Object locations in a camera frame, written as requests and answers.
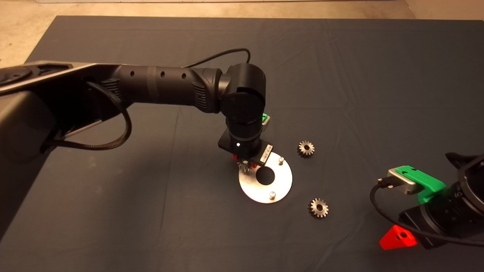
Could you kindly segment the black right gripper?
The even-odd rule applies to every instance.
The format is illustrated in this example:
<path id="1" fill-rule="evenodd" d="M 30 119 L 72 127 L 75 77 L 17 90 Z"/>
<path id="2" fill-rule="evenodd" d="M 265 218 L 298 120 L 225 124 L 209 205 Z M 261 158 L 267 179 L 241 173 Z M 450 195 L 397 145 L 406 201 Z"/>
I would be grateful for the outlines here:
<path id="1" fill-rule="evenodd" d="M 400 222 L 435 235 L 470 239 L 483 234 L 483 201 L 468 186 L 453 184 L 427 203 L 401 212 Z M 383 250 L 417 244 L 410 231 L 396 224 L 380 239 Z"/>

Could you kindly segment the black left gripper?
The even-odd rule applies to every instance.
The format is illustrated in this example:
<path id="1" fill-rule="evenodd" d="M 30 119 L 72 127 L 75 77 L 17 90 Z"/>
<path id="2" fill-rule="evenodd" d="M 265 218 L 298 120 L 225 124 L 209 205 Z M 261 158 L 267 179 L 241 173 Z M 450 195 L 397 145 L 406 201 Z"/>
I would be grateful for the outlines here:
<path id="1" fill-rule="evenodd" d="M 261 139 L 261 135 L 249 139 L 242 139 L 232 136 L 228 129 L 225 129 L 219 138 L 218 146 L 232 154 L 237 160 L 247 161 L 252 169 L 265 166 L 273 151 L 273 144 Z"/>

